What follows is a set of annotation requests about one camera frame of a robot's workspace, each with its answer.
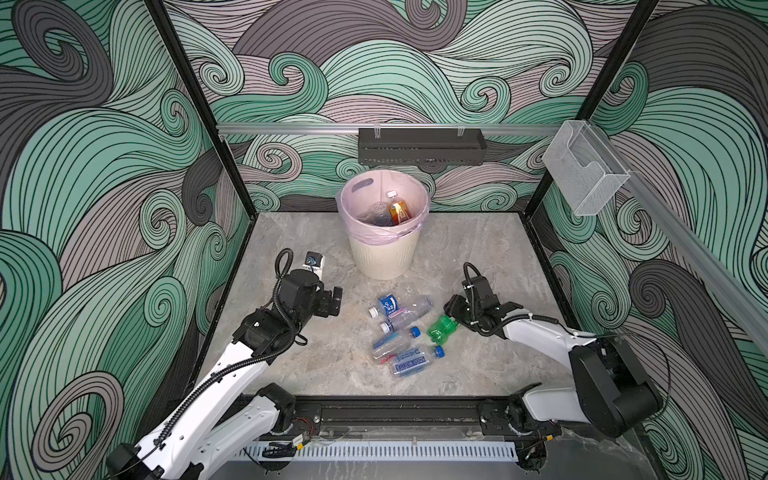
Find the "blue label bottle white cap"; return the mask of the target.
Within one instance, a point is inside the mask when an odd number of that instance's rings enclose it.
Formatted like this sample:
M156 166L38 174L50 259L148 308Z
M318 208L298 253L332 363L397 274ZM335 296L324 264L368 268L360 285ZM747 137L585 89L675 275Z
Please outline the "blue label bottle white cap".
M418 305L412 299L401 299L394 294L379 296L367 313L372 319L390 319L404 310L414 309Z

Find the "clear bottle blue label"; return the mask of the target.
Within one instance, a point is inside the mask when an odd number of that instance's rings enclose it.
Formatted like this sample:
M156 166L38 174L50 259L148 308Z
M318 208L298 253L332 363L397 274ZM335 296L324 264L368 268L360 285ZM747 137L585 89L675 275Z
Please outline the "clear bottle blue label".
M389 213L389 204L378 202L374 204L369 211L369 222L378 227L393 226L393 220Z

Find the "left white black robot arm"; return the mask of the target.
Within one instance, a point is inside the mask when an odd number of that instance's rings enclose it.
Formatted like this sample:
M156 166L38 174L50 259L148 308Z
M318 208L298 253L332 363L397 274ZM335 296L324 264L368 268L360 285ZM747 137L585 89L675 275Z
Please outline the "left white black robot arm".
M317 272L278 276L272 298L246 316L214 367L179 406L137 444L122 443L106 460L110 479L208 479L259 437L290 431L296 399L275 383L239 411L245 388L300 339L312 317L336 316L343 290L327 290Z

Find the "sky label clear bottle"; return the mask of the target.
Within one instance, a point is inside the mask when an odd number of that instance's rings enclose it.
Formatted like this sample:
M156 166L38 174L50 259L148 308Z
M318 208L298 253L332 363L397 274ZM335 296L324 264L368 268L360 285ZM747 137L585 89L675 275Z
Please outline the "sky label clear bottle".
M390 360L391 372L396 378L404 378L425 370L444 357L445 351L441 346L413 347L396 354Z

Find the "green bottle yellow cap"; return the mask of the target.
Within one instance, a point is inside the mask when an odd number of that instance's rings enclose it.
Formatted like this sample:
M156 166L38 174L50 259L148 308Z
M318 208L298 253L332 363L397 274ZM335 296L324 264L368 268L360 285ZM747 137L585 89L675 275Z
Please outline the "green bottle yellow cap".
M459 323L452 317L442 315L429 328L427 334L436 345L444 345L448 338L456 332Z

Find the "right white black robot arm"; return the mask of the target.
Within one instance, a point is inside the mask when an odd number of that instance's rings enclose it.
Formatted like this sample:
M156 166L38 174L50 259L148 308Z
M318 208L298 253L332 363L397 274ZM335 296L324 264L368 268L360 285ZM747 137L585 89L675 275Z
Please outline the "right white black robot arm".
M507 413L512 429L570 422L617 438L663 409L655 382L624 338L570 329L518 303L502 303L483 276L462 287L444 304L448 317L483 337L530 347L571 373L570 386L534 383L513 393Z

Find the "clear Ganten bottle white cap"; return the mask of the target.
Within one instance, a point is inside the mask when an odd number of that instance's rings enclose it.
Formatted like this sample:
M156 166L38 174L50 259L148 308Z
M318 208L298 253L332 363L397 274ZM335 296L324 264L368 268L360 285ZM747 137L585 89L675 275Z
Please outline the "clear Ganten bottle white cap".
M433 309L433 302L428 296L415 296L408 300L384 322L379 324L383 333L401 330L419 320Z

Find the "red yellow label bottle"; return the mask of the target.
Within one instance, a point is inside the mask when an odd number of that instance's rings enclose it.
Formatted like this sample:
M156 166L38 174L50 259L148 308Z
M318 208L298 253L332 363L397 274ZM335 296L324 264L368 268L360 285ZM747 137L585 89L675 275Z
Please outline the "red yellow label bottle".
M409 207L406 201L398 194L396 190L387 193L389 199L388 212L392 219L392 224L397 226L406 223L412 219Z

